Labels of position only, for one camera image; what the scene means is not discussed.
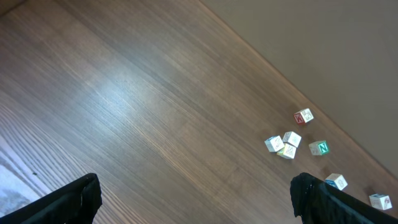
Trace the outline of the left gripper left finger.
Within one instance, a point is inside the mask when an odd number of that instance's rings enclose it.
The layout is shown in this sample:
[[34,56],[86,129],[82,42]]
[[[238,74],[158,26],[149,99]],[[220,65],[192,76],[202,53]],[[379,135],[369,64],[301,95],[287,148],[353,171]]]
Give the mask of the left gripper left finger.
[[91,224],[102,206],[98,176],[89,173],[1,217],[1,223]]

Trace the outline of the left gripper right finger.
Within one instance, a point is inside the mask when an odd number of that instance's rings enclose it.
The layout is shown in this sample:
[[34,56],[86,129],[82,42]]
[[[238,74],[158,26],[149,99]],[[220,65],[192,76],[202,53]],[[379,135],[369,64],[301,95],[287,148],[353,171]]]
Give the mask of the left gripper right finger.
[[396,218],[306,172],[292,179],[290,196],[294,216],[303,224],[397,224]]

